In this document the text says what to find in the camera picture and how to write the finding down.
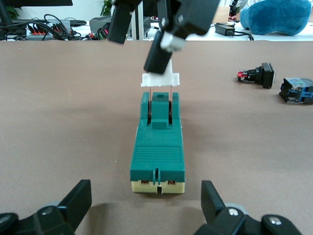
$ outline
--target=monitor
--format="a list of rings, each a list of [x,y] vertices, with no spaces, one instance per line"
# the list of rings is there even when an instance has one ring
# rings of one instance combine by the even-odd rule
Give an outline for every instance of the monitor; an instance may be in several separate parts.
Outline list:
[[[3,26],[13,25],[7,6],[73,6],[72,0],[0,0],[0,18]]]

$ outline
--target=brown table surface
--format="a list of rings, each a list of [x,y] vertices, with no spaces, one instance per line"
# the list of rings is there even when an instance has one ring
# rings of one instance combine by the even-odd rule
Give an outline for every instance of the brown table surface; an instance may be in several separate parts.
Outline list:
[[[187,42],[180,73],[186,190],[133,193],[129,179],[143,65],[151,43],[0,42],[0,213],[31,215],[91,179],[78,235],[191,235],[201,181],[257,220],[313,229],[313,106],[286,104],[284,77],[313,79],[313,42]],[[237,70],[272,62],[270,90]]]

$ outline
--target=white wall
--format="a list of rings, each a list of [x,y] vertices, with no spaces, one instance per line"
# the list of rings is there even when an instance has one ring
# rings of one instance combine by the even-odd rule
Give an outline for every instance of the white wall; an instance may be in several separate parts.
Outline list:
[[[77,20],[89,21],[100,17],[103,0],[72,0],[73,6],[22,7],[18,10],[20,19],[44,18],[44,14],[52,14],[60,20],[73,17]]]

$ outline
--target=metal screw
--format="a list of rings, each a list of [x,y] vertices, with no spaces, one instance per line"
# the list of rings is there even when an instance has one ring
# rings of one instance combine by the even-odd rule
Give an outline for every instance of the metal screw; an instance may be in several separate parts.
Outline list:
[[[178,22],[182,23],[184,21],[184,17],[182,15],[178,16]]]
[[[43,212],[41,212],[42,215],[50,214],[52,212],[52,207],[46,208]]]
[[[281,224],[282,224],[282,222],[280,221],[280,219],[277,218],[277,217],[274,217],[274,216],[270,217],[269,220],[270,220],[270,222],[271,222],[272,224],[275,224],[275,225],[281,225]]]
[[[11,218],[11,216],[9,214],[7,214],[6,216],[3,216],[2,218],[0,218],[0,224],[4,223],[5,221],[8,221]]]
[[[166,23],[166,19],[165,19],[165,18],[162,18],[161,25],[162,25],[163,27],[165,26],[165,23]]]
[[[233,215],[233,216],[239,215],[238,211],[237,211],[236,209],[234,209],[234,208],[228,209],[228,213],[229,213],[230,215]]]

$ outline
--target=blue cushion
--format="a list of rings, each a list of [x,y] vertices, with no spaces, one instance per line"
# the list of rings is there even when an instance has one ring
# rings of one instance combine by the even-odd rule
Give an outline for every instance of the blue cushion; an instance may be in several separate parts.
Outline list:
[[[308,0],[264,0],[244,8],[240,21],[253,34],[282,32],[293,36],[305,28],[310,14]]]

